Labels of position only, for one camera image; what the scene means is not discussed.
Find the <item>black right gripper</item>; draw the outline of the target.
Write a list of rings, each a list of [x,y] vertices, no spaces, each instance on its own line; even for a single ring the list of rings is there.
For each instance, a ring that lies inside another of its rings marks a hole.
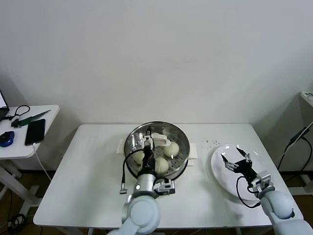
[[[246,153],[244,150],[236,147],[237,151],[243,156],[243,160],[240,160],[236,163],[229,162],[224,153],[221,153],[221,157],[224,162],[226,169],[234,171],[235,173],[242,174],[248,182],[252,182],[257,177],[257,173],[252,168],[252,160],[249,153]]]

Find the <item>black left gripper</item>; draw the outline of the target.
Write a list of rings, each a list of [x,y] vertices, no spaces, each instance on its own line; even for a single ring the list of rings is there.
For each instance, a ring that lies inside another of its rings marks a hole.
[[[154,140],[151,137],[152,129],[148,126],[143,139],[144,158],[142,160],[141,174],[152,174],[156,176],[156,161],[154,157]]]

